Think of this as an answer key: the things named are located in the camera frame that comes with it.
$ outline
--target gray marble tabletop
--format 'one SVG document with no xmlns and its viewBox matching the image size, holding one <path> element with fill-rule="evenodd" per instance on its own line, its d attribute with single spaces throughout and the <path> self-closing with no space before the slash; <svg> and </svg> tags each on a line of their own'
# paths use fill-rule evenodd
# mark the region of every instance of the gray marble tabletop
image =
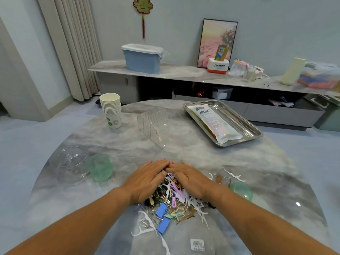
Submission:
<svg viewBox="0 0 340 255">
<path fill-rule="evenodd" d="M 78 128 L 60 147 L 77 145 L 89 153 L 111 156 L 113 179 L 96 183 L 90 175 L 65 183 L 57 179 L 47 162 L 29 201 L 27 237 L 63 216 L 89 204 L 122 184 L 126 177 L 148 160 L 166 158 L 184 161 L 205 175 L 221 173 L 222 167 L 241 175 L 254 193 L 253 203 L 292 223 L 313 238 L 330 246 L 327 223 L 319 202 L 306 179 L 291 159 L 266 137 L 219 148 L 182 108 L 185 101 L 155 100 L 122 107 L 122 126 L 110 129 L 104 115 Z M 137 115 L 156 106 L 169 113 L 172 141 L 164 148 L 155 146 L 138 130 Z M 141 214 L 131 206 L 114 224 L 96 254 L 165 254 L 155 232 L 132 237 L 138 232 Z M 193 254 L 190 239 L 202 239 L 203 254 L 249 254 L 248 249 L 216 209 L 207 209 L 209 229 L 200 217 L 180 224 L 171 223 L 164 233 L 172 255 Z"/>
<path fill-rule="evenodd" d="M 196 68 L 193 66 L 184 65 L 161 64 L 159 73 L 148 74 L 136 71 L 129 71 L 126 68 L 125 60 L 113 60 L 100 61 L 99 63 L 91 66 L 89 70 L 96 72 L 117 73 L 180 81 L 203 82 L 228 86 L 261 88 L 309 94 L 340 95 L 338 92 L 334 92 L 331 89 L 308 88 L 298 83 L 291 86 L 283 85 L 279 82 L 280 76 L 271 77 L 270 79 L 257 79 L 256 81 L 251 82 L 248 80 L 244 80 L 242 77 L 231 77 L 228 74 L 210 73 L 203 68 Z"/>
</svg>

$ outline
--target pink painting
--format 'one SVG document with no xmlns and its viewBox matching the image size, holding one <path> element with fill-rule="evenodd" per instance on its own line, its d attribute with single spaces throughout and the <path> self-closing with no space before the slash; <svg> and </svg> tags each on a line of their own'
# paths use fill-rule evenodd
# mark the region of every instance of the pink painting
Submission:
<svg viewBox="0 0 340 255">
<path fill-rule="evenodd" d="M 229 48 L 226 59 L 230 61 L 236 27 L 237 22 L 204 19 L 197 67 L 207 68 L 209 58 L 215 58 L 220 44 Z"/>
</svg>

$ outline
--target hand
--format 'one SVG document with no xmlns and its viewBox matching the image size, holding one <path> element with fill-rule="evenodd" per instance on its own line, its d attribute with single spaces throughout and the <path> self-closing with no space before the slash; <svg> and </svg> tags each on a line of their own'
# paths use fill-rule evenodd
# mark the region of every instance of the hand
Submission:
<svg viewBox="0 0 340 255">
<path fill-rule="evenodd" d="M 168 165 L 166 171 L 172 173 L 185 190 L 195 198 L 210 201 L 210 193 L 217 184 L 196 168 L 187 163 L 173 162 Z"/>
<path fill-rule="evenodd" d="M 145 201 L 155 192 L 167 175 L 162 169 L 169 163 L 168 160 L 149 161 L 127 178 L 121 188 L 129 194 L 130 205 Z"/>
</svg>

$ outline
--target gray floor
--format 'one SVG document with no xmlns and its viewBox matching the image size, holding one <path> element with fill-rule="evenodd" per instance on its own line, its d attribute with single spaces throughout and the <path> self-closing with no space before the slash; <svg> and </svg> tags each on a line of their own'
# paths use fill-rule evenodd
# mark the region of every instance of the gray floor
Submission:
<svg viewBox="0 0 340 255">
<path fill-rule="evenodd" d="M 23 241 L 21 227 L 37 176 L 66 137 L 102 114 L 97 99 L 73 103 L 44 123 L 0 117 L 0 254 Z M 333 249 L 340 252 L 340 133 L 260 128 L 309 180 L 325 213 Z"/>
</svg>

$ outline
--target metal tray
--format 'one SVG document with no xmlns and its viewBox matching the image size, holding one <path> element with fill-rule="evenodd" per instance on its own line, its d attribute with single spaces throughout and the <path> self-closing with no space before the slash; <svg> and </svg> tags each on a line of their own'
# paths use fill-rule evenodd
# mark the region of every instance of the metal tray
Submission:
<svg viewBox="0 0 340 255">
<path fill-rule="evenodd" d="M 243 135 L 242 139 L 229 140 L 226 143 L 220 144 L 216 140 L 215 134 L 206 126 L 206 124 L 192 111 L 188 106 L 192 105 L 203 105 L 207 104 L 212 110 L 214 110 L 226 123 L 232 126 L 240 134 Z M 205 102 L 194 102 L 184 104 L 183 108 L 189 113 L 189 115 L 194 119 L 194 121 L 202 128 L 202 130 L 211 138 L 212 141 L 218 146 L 228 147 L 252 139 L 257 139 L 263 136 L 263 133 L 256 128 L 252 123 L 244 119 L 238 113 L 233 111 L 229 106 L 218 100 L 211 100 Z"/>
</svg>

